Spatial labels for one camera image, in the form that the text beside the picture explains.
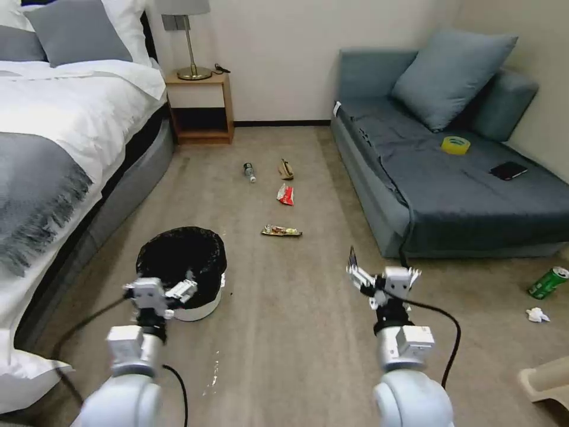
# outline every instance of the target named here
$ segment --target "lamp shade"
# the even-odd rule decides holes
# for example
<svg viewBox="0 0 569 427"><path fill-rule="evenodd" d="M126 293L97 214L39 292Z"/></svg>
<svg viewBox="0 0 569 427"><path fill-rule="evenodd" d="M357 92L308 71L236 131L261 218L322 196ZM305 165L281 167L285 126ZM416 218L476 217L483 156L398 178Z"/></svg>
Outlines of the lamp shade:
<svg viewBox="0 0 569 427"><path fill-rule="evenodd" d="M156 0L162 15L202 15L208 13L209 0Z"/></svg>

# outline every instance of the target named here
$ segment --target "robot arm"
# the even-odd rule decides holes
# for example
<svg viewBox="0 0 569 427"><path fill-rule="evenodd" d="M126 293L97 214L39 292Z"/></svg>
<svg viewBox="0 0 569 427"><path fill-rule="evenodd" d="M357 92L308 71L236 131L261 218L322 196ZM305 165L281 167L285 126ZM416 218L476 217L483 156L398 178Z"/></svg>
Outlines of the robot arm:
<svg viewBox="0 0 569 427"><path fill-rule="evenodd" d="M140 278L126 285L126 298L136 307L136 324L114 326L107 343L113 356L112 376L86 399L72 427L154 427L160 386L154 379L166 343L166 320L197 291L183 281L164 292L155 278Z"/></svg>
<svg viewBox="0 0 569 427"><path fill-rule="evenodd" d="M369 297L378 321L373 332L378 341L378 361L385 372L373 389L382 427L452 427L449 396L441 385L420 372L434 348L430 328L415 326L401 299L421 272L386 267L381 276L371 276L358 267L351 248L346 267L352 284Z"/></svg>

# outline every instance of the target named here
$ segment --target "blue pillow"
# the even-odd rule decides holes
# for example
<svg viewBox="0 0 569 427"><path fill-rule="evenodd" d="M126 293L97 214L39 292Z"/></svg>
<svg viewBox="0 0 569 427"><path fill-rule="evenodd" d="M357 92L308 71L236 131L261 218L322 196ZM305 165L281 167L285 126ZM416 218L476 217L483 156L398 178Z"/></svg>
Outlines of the blue pillow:
<svg viewBox="0 0 569 427"><path fill-rule="evenodd" d="M440 132L500 69L516 42L517 36L440 30L391 94L429 129Z"/></svg>

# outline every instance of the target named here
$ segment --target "gray pillow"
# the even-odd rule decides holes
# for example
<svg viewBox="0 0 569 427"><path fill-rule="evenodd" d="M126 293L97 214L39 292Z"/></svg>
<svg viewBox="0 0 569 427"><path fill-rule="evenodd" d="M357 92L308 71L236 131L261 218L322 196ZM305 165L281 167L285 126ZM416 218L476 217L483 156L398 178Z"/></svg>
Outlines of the gray pillow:
<svg viewBox="0 0 569 427"><path fill-rule="evenodd" d="M40 40L32 31L0 26L0 60L16 62L46 60Z"/></svg>
<svg viewBox="0 0 569 427"><path fill-rule="evenodd" d="M101 0L57 0L24 14L52 67L103 59L132 62Z"/></svg>
<svg viewBox="0 0 569 427"><path fill-rule="evenodd" d="M498 71L516 42L517 36L441 30L419 51L391 94L439 132Z"/></svg>

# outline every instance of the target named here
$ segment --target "black trash bag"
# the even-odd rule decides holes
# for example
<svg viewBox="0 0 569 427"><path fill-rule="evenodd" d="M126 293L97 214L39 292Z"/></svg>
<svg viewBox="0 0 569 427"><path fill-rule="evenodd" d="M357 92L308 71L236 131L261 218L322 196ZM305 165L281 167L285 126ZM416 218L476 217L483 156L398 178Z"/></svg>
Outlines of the black trash bag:
<svg viewBox="0 0 569 427"><path fill-rule="evenodd" d="M186 309L215 299L226 268L223 240L199 227L174 228L157 235L140 249L136 259L138 277L158 278L166 290L185 279L194 280L197 292L186 302Z"/></svg>

